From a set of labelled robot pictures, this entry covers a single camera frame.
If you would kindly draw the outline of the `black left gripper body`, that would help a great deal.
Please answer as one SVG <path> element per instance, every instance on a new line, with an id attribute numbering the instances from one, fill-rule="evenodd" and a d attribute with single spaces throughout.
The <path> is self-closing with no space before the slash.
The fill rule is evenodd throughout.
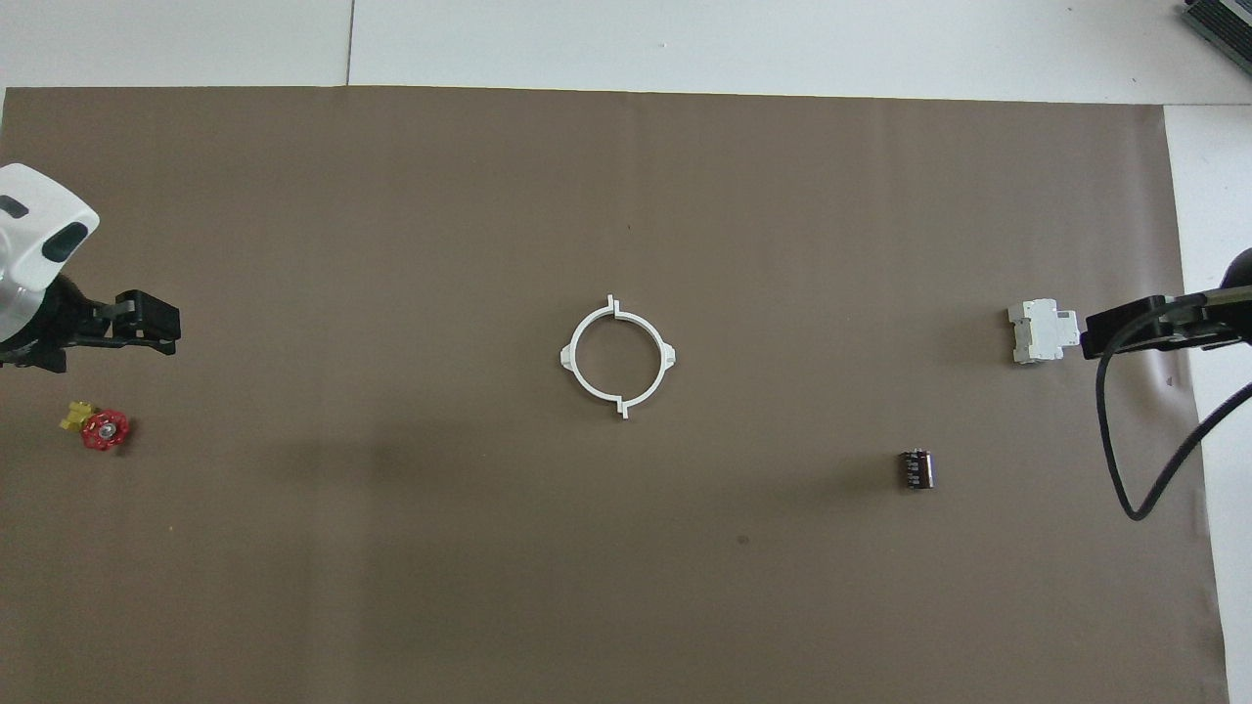
<path id="1" fill-rule="evenodd" d="M 54 278 L 43 302 L 18 333 L 3 339 L 3 361 L 65 361 L 70 347 L 116 348 L 106 336 L 111 321 L 99 318 L 99 299 L 81 294 L 68 276 Z"/>

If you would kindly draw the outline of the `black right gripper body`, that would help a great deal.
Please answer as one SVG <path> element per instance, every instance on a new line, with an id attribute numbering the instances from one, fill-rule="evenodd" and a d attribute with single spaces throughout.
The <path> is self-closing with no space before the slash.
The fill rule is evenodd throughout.
<path id="1" fill-rule="evenodd" d="M 1172 342 L 1179 343 L 1189 327 L 1229 327 L 1251 343 L 1251 249 L 1234 257 L 1218 288 L 1203 294 L 1201 304 L 1171 314 Z"/>

